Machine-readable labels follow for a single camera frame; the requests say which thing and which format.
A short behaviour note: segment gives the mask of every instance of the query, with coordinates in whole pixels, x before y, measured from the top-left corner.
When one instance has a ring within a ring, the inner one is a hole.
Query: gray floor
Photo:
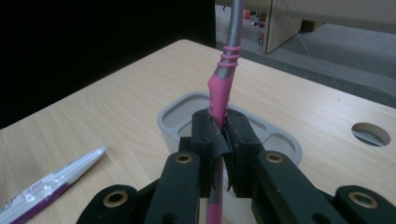
[[[229,7],[216,6],[218,49],[226,43],[230,15]],[[326,23],[300,32],[304,44],[295,35],[262,53],[263,29],[251,25],[257,20],[244,19],[243,58],[396,108],[396,35]]]

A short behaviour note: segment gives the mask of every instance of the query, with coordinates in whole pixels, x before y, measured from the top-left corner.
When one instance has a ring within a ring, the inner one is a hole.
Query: round hole
[[[106,207],[118,207],[126,202],[128,199],[128,193],[125,190],[115,190],[103,199],[103,204]]]
[[[312,215],[312,220],[314,220],[315,223],[318,224],[331,224],[329,218],[321,213],[314,213]]]
[[[189,155],[180,155],[176,158],[176,161],[180,163],[187,163],[192,161],[192,157]]]
[[[368,194],[358,191],[352,191],[348,194],[348,196],[352,200],[352,202],[362,207],[371,208],[371,209],[378,207],[378,202]]]
[[[274,153],[267,154],[265,156],[265,159],[267,159],[270,162],[274,162],[274,163],[280,163],[283,161],[283,158],[281,156],[274,154]]]
[[[351,131],[357,139],[370,146],[383,147],[390,143],[387,131],[371,123],[356,123]]]

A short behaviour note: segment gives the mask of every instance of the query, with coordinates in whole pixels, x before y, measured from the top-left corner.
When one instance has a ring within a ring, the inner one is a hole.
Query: gray plastic container
[[[194,112],[209,107],[208,97],[208,92],[193,91],[180,97],[161,111],[157,123],[171,153],[177,151],[180,137],[191,136],[191,116]],[[229,107],[245,114],[266,150],[281,152],[296,165],[300,162],[303,152],[294,137],[242,108],[235,105],[229,105]]]

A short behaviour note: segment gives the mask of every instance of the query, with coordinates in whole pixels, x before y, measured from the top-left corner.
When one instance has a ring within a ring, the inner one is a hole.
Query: wooden table
[[[0,131],[0,204],[37,179],[101,145],[99,160],[31,223],[75,223],[108,186],[141,189],[157,179],[169,154],[156,119],[160,111],[206,82],[220,51],[178,41]],[[300,169],[334,194],[360,185],[396,204],[396,110],[240,59],[231,104],[293,135],[303,148]],[[356,139],[369,122],[391,138],[385,147]]]

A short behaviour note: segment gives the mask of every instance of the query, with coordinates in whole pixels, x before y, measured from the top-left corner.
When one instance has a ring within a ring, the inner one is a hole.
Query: pink spring grip
[[[209,113],[216,119],[219,128],[222,129],[225,121],[224,119],[227,117],[226,112],[230,99],[231,86],[233,85],[233,74],[224,79],[213,74],[207,84],[210,94]]]

